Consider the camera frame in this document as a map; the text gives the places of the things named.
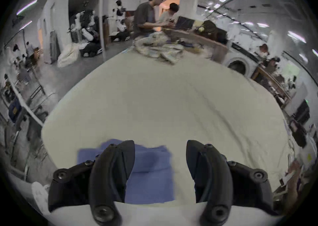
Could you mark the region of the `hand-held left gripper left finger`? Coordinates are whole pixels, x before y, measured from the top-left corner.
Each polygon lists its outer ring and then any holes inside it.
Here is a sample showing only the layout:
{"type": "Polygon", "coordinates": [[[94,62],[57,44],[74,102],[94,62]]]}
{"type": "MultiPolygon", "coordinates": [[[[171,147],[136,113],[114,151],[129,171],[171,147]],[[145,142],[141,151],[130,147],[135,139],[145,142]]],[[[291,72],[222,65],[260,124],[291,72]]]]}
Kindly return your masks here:
{"type": "Polygon", "coordinates": [[[88,204],[98,225],[121,226],[115,202],[125,202],[134,162],[135,144],[128,140],[110,144],[95,160],[56,170],[48,193],[48,211],[88,204]]]}

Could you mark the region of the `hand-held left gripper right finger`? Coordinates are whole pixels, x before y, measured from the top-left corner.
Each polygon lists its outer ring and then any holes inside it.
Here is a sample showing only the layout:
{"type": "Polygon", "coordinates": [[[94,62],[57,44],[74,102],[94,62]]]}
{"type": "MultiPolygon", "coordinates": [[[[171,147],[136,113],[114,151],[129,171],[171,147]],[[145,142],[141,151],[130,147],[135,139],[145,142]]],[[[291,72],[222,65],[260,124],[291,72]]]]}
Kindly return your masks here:
{"type": "Polygon", "coordinates": [[[206,202],[201,226],[222,226],[232,206],[260,209],[271,216],[273,194],[266,171],[227,161],[212,144],[188,140],[186,161],[194,180],[196,203],[206,202]]]}

